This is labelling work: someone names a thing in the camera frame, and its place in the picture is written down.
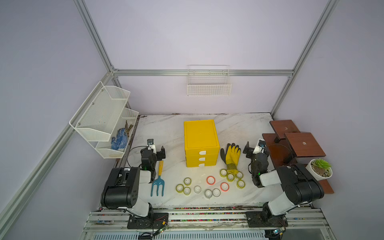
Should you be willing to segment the yellow plastic drawer cabinet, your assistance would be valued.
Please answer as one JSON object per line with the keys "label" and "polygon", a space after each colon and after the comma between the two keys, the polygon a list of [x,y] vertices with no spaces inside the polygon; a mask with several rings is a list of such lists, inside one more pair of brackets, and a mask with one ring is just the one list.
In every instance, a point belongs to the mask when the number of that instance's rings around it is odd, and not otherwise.
{"label": "yellow plastic drawer cabinet", "polygon": [[188,168],[217,164],[220,143],[214,120],[184,122],[184,138]]}

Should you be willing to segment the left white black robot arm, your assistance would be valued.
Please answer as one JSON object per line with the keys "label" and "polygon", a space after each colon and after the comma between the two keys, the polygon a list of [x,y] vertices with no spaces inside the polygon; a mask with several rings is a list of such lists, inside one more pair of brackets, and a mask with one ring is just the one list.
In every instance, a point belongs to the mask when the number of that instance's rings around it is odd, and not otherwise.
{"label": "left white black robot arm", "polygon": [[155,182],[157,162],[166,158],[166,150],[156,151],[154,145],[140,150],[139,167],[113,168],[101,194],[101,205],[112,210],[126,210],[134,217],[153,218],[153,207],[139,197],[140,184]]}

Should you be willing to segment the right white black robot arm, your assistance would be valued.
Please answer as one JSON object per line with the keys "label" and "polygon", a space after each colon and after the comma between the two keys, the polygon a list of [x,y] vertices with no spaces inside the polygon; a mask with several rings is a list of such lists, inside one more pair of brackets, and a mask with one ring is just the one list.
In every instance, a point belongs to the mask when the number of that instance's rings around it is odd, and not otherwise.
{"label": "right white black robot arm", "polygon": [[302,204],[310,204],[324,197],[325,192],[318,180],[302,164],[280,166],[268,171],[267,143],[259,140],[256,147],[245,145],[243,153],[250,159],[249,172],[258,188],[280,185],[283,193],[263,204],[260,212],[246,212],[250,227],[285,227],[285,215]]}

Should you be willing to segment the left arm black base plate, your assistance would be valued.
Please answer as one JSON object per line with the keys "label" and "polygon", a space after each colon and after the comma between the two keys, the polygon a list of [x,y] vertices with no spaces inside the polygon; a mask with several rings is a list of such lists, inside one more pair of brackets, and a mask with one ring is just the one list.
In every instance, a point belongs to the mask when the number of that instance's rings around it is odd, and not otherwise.
{"label": "left arm black base plate", "polygon": [[127,229],[129,230],[158,230],[168,225],[169,213],[153,213],[147,217],[131,217],[128,220]]}

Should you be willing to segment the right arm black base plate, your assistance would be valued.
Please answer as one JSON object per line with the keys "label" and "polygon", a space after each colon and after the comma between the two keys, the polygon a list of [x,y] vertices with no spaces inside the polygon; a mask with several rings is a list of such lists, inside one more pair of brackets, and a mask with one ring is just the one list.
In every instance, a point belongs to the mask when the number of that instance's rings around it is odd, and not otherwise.
{"label": "right arm black base plate", "polygon": [[273,216],[264,212],[246,212],[246,219],[250,228],[280,228],[288,226],[285,215]]}

